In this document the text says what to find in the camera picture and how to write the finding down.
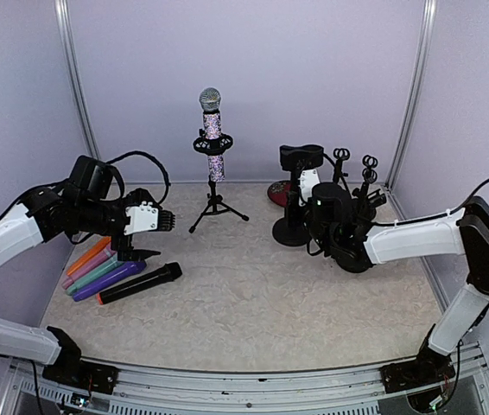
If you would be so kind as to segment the black desk stand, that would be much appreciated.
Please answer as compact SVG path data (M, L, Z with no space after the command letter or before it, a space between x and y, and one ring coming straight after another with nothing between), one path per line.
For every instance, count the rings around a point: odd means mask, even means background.
M333 182L337 184L341 182L346 187L347 173L344 173L342 168L343 163L350 158L350 151L346 148L336 148L333 150L333 158Z

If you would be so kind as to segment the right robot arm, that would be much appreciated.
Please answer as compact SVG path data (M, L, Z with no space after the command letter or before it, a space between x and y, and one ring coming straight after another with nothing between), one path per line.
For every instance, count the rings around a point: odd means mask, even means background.
M465 284L414 359L381 368L384 389L396 393L455 376L450 355L489 309L489 205L477 195L455 209L415 220L375 224L353 209L334 182L302 184L305 225L321 253L345 271L361 273L394 260L444 254L467 259Z

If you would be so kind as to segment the orange microphone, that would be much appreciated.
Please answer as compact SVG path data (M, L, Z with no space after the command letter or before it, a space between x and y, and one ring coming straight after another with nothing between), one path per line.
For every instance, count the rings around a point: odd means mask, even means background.
M90 259L95 255L100 253L105 247L107 247L111 242L110 237L103 237L94 246L89 248L83 255L81 255L66 271L67 276L71 276L77 270L79 270L83 265L85 265Z

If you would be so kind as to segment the teal microphone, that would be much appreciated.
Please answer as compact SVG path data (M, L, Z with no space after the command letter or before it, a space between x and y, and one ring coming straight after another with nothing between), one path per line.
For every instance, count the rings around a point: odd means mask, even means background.
M65 293L68 296L71 296L77 290L87 286L89 283L97 280L98 278L103 277L108 272L117 269L123 263L124 263L123 261L119 261L116 257L112 257L106 260L103 264L98 265L93 270L85 274L83 277L76 280L68 288L66 288Z

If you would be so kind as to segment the black tripod microphone stand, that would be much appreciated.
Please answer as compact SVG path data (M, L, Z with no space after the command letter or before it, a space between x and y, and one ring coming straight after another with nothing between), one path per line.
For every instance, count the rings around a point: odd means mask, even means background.
M219 138L210 140L206 137L206 132L203 129L199 129L199 136L194 140L194 150L200 154L204 154L208 157L211 156L223 156L224 153L233 146L233 138L225 133L222 133ZM208 186L210 192L206 195L207 205L200 213L196 222L188 229L190 233L194 233L200 221L205 216L217 216L225 213L233 213L240 217L242 220L249 221L250 218L230 207L223 202L223 196L217 193L216 182L213 180L213 174L209 173Z

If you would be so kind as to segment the purple microphone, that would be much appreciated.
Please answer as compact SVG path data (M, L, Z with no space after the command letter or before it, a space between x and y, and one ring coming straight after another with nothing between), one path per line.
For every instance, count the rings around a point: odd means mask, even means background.
M75 291L72 294L72 299L75 302L82 301L91 297L102 290L124 280L125 278L135 276L144 271L147 267L145 261L129 261L124 262L118 268L107 272L104 276L101 276L89 284L84 285L82 288Z

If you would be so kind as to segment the pink microphone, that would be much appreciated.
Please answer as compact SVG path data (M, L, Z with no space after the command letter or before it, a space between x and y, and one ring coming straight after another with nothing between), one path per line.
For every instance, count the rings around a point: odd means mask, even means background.
M76 284L76 288L79 288L86 280L90 280L90 277L102 277L117 266L117 253L106 247L86 261L78 270L67 275L62 281L61 287L66 290Z

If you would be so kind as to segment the glitter microphone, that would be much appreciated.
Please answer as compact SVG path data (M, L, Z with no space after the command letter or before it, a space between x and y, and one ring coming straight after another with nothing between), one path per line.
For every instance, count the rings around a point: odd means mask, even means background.
M203 130L206 140L221 138L221 116L219 106L221 95L216 88L208 87L199 96L199 102L203 111ZM207 157L210 179L213 182L222 182L225 179L224 158L221 154Z

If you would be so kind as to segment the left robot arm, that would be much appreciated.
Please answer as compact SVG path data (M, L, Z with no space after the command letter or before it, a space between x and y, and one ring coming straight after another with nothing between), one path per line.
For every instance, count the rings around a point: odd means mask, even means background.
M121 260L154 256L136 249L132 237L171 231L174 214L144 188L108 199L112 182L124 186L114 162L79 156L68 178L23 192L0 215L0 267L62 233L107 236ZM117 378L116 368L83 360L76 342L52 326L40 329L0 318L0 356L41 363L45 379L90 392L112 393Z

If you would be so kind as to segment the black microphone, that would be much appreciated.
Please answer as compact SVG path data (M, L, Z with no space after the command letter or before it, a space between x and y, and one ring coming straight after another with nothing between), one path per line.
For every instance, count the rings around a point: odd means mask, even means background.
M116 285L98 294L98 303L106 305L117 300L132 296L142 291L154 288L161 284L174 282L182 275L179 263L167 263L164 266L133 278L130 281Z

